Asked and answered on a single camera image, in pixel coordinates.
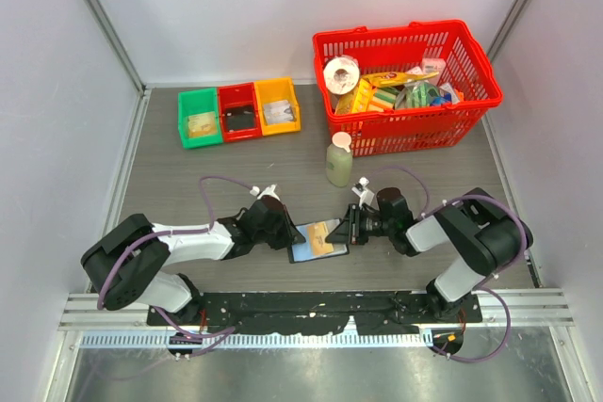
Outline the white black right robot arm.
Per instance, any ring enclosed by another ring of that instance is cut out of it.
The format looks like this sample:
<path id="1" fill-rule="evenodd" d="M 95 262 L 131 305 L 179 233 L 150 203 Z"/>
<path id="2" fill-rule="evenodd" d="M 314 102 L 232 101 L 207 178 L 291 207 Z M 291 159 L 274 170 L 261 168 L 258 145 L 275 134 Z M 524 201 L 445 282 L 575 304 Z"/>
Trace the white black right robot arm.
<path id="1" fill-rule="evenodd" d="M 380 190 L 376 199 L 377 208 L 351 204 L 326 241 L 364 245 L 370 237 L 386 237 L 409 257 L 451 244 L 459 257 L 426 287 L 427 314 L 438 322 L 450 320 L 475 288 L 533 244 L 528 225 L 479 187 L 421 217 L 413 216 L 396 187 Z"/>

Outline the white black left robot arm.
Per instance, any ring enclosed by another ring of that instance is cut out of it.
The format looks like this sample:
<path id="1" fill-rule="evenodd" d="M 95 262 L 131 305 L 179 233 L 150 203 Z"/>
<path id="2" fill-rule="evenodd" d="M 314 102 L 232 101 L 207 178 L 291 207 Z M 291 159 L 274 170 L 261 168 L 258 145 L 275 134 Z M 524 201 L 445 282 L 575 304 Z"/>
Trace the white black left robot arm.
<path id="1" fill-rule="evenodd" d="M 81 265 L 102 309 L 117 311 L 139 302 L 190 325 L 203 308 L 200 292 L 185 275 L 164 272 L 165 266 L 232 260 L 260 244 L 279 250 L 304 242 L 281 201 L 263 195 L 250 208 L 211 225 L 168 227 L 134 214 L 88 249 Z"/>

